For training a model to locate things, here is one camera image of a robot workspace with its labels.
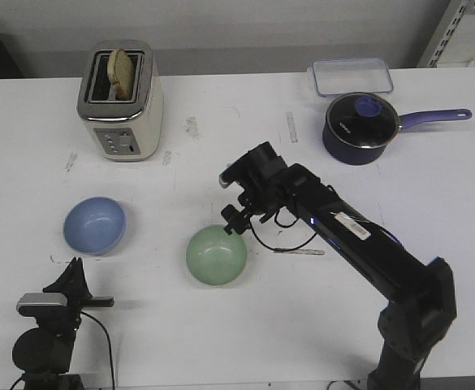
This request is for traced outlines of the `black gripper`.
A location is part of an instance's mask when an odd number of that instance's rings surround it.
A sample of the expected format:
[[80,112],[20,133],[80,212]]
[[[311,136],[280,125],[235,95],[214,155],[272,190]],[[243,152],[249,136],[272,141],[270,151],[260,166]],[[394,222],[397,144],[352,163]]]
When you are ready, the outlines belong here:
[[265,191],[244,190],[238,196],[238,202],[243,209],[238,211],[232,204],[229,204],[221,211],[222,217],[226,221],[223,230],[226,234],[233,233],[242,235],[247,230],[252,229],[252,217],[259,216],[261,223],[274,217],[282,208],[286,208],[295,218],[293,225],[298,220],[298,214],[291,210],[289,206],[294,205],[294,195],[290,193],[286,186],[272,186]]
[[94,296],[85,279],[82,258],[73,258],[56,282],[42,289],[50,304],[43,309],[45,319],[76,321],[82,309],[114,306],[114,298]]

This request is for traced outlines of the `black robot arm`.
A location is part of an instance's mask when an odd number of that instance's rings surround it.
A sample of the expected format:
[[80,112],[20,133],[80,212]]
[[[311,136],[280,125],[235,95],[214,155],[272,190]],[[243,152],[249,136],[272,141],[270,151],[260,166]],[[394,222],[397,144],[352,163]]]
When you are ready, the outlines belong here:
[[242,234],[250,219],[266,221],[282,208],[307,223],[387,300],[378,330],[384,339],[369,389],[418,389],[431,349],[456,318],[454,277],[443,258],[425,265],[386,229],[369,221],[310,170],[288,166],[268,142],[251,149],[220,176],[224,188],[236,182],[242,210],[222,210],[227,233]]
[[25,293],[16,310],[37,325],[25,331],[12,348],[12,361],[23,371],[17,379],[25,389],[83,389],[82,378],[69,372],[76,334],[85,316],[107,340],[111,387],[115,388],[112,344],[106,327],[87,309],[111,308],[113,297],[95,297],[89,291],[81,258],[73,258],[64,272],[41,292]]

